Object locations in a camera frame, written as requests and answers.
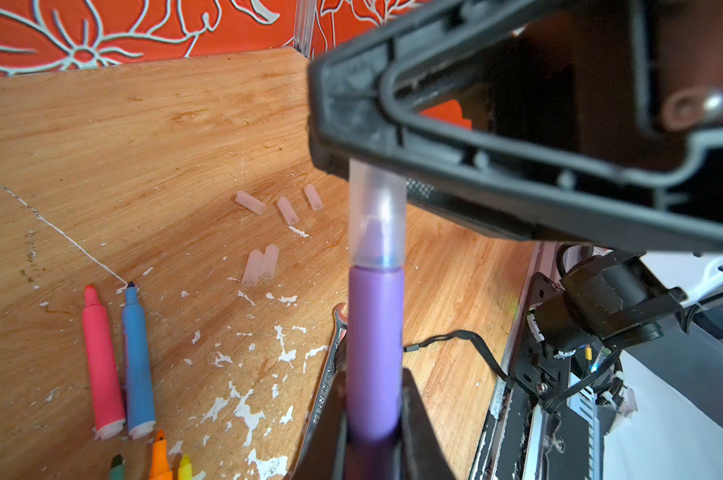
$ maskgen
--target purple marker barrel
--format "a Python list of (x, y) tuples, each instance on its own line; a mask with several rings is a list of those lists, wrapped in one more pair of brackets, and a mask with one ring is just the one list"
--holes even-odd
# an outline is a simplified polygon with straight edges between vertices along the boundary
[(354, 266), (348, 283), (346, 408), (352, 443), (393, 434), (401, 413), (405, 272)]

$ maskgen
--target green marker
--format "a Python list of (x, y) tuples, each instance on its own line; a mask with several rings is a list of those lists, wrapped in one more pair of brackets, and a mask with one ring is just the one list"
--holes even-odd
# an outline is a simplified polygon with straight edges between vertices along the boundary
[(124, 480), (124, 458), (121, 455), (117, 455), (111, 460), (111, 471), (108, 474), (108, 480)]

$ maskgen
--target wooden table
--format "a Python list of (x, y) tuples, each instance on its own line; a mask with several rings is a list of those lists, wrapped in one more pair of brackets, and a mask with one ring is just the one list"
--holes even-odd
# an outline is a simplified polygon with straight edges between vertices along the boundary
[[(121, 366), (116, 276), (141, 288), (169, 446), (206, 478), (294, 467), (348, 267), (347, 184), (309, 159), (306, 63), (284, 49), (0, 78), (0, 478), (104, 478), (117, 453), (147, 478), (146, 439), (92, 440), (83, 289), (107, 305)], [(236, 204), (239, 189), (267, 210)], [(281, 195), (309, 236), (287, 227)], [(244, 287), (247, 253), (270, 243), (276, 277)], [(465, 328), (501, 356), (531, 249), (410, 208), (405, 342)], [(465, 478), (492, 374), (459, 340), (405, 364)]]

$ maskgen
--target pink translucent cap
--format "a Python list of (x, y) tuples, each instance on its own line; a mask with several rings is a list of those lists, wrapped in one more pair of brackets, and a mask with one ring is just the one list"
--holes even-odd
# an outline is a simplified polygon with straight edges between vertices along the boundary
[(265, 204), (260, 200), (252, 197), (250, 194), (243, 190), (236, 192), (236, 201), (241, 205), (246, 206), (257, 215), (262, 214), (265, 211)]
[(252, 250), (249, 252), (247, 266), (244, 268), (244, 276), (241, 277), (241, 283), (245, 285), (257, 285), (260, 271), (263, 265), (263, 253), (260, 250)]
[(278, 209), (281, 210), (281, 214), (284, 215), (284, 220), (287, 220), (287, 225), (294, 225), (298, 223), (298, 215), (294, 212), (294, 208), (289, 204), (287, 197), (281, 197), (276, 201)]
[(314, 187), (313, 184), (308, 184), (308, 186), (305, 187), (305, 196), (308, 197), (310, 208), (314, 210), (321, 210), (321, 207), (324, 206), (324, 204), (321, 203), (321, 197), (318, 196), (316, 187)]
[(260, 278), (270, 280), (276, 273), (276, 261), (278, 260), (278, 247), (270, 244), (265, 247), (265, 255), (263, 256), (263, 268), (260, 272)]

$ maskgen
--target clear plastic cap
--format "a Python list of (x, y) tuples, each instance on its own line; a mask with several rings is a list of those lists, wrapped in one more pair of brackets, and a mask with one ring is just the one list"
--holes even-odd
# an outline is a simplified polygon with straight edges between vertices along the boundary
[(350, 262), (393, 269), (405, 263), (407, 179), (350, 160)]

